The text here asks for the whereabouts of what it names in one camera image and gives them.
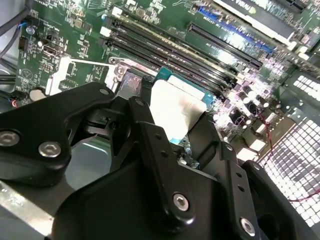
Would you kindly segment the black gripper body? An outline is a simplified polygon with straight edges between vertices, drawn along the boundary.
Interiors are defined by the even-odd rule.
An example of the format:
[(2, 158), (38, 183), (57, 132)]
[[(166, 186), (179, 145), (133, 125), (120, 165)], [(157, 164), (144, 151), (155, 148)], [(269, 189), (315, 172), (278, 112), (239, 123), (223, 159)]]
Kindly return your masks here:
[(134, 161), (71, 194), (54, 217), (55, 240), (248, 240), (231, 223), (221, 185), (186, 166), (179, 174), (195, 202), (195, 220), (170, 231), (156, 215), (158, 201), (144, 167)]

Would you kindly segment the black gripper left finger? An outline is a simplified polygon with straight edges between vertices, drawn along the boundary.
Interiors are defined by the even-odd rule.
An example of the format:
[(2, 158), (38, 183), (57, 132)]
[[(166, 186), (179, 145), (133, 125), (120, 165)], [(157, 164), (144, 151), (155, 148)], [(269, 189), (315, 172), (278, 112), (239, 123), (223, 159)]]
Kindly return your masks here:
[(58, 183), (71, 148), (96, 135), (108, 136), (112, 174), (133, 162), (144, 168), (158, 201), (156, 215), (178, 232), (191, 225), (195, 205), (162, 127), (139, 97), (125, 100), (92, 82), (0, 116), (0, 177), (37, 187)]

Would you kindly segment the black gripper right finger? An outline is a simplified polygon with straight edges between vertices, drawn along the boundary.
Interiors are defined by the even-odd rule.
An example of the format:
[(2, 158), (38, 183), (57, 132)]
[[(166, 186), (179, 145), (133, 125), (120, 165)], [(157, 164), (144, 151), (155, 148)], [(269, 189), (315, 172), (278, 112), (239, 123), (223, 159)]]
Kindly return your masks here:
[(187, 171), (196, 209), (192, 239), (317, 239), (260, 165), (238, 161), (207, 113), (200, 116), (188, 138), (200, 167)]

